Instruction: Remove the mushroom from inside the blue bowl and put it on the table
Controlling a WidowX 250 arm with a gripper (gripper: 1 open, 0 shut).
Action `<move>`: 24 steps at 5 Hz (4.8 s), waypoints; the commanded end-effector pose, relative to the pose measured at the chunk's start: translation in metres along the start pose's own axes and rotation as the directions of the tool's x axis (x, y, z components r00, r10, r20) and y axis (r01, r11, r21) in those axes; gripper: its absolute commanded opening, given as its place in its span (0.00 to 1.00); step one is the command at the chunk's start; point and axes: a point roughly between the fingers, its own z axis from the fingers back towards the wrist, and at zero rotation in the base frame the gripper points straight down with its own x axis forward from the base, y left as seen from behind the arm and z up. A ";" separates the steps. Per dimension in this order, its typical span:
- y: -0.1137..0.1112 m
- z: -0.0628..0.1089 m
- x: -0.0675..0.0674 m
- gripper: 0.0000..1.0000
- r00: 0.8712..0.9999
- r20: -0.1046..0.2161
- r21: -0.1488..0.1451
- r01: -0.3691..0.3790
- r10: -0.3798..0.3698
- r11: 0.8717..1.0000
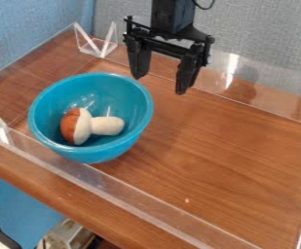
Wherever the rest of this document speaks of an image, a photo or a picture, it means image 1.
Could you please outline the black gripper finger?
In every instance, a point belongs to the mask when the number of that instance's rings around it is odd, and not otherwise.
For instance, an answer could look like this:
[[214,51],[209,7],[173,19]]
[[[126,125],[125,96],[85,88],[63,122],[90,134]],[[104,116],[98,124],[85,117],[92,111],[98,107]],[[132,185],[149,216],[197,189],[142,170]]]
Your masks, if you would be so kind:
[[185,94],[193,87],[201,69],[198,59],[192,55],[185,55],[178,65],[176,73],[176,93]]
[[133,78],[138,80],[149,73],[152,50],[142,41],[128,39],[126,51],[130,73]]

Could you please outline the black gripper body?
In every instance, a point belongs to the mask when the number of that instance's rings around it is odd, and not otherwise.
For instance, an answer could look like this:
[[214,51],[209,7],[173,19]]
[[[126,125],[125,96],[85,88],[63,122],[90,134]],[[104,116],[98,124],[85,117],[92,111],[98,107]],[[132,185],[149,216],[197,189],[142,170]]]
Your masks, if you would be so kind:
[[208,7],[202,7],[197,0],[152,0],[149,18],[125,17],[125,43],[128,39],[142,41],[152,53],[162,53],[180,60],[192,55],[200,65],[206,66],[216,38],[196,28],[194,16],[197,9],[209,11],[214,3],[212,1]]

